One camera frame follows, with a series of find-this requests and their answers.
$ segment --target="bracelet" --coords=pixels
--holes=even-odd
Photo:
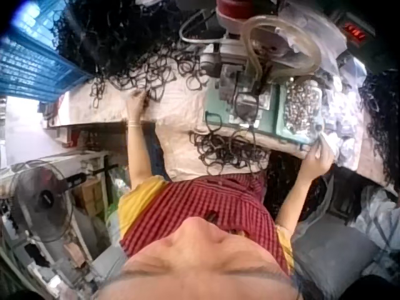
[[[142,124],[140,122],[129,120],[127,122],[126,126],[127,127],[133,127],[133,128],[140,128],[140,127],[142,127]]]

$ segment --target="yellow shirt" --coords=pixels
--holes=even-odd
[[[157,175],[148,178],[133,191],[123,195],[118,204],[118,218],[121,238],[124,237],[131,224],[146,209],[154,197],[168,184],[163,177]],[[277,236],[282,245],[289,270],[293,270],[293,250],[286,229],[276,226]]]

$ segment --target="blue plastic crate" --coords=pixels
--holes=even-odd
[[[51,32],[54,21],[66,7],[64,0],[39,0],[25,2],[12,19],[16,26],[37,41],[55,49]]]
[[[0,94],[54,102],[91,75],[12,27],[0,45]]]

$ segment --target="electric fan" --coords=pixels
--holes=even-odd
[[[28,161],[15,170],[11,215],[30,238],[42,243],[60,239],[71,223],[73,206],[65,195],[68,182],[46,161]]]

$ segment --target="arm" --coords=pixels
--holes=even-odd
[[[319,145],[321,145],[321,153],[317,158]],[[276,217],[276,224],[288,231],[289,238],[293,235],[299,221],[312,181],[328,172],[333,160],[334,154],[326,140],[321,136],[320,142],[315,143],[302,162],[296,182]]]
[[[140,116],[146,95],[146,92],[134,91],[131,99],[128,99],[126,103],[128,115],[127,158],[132,189],[152,176],[150,157],[140,126]]]

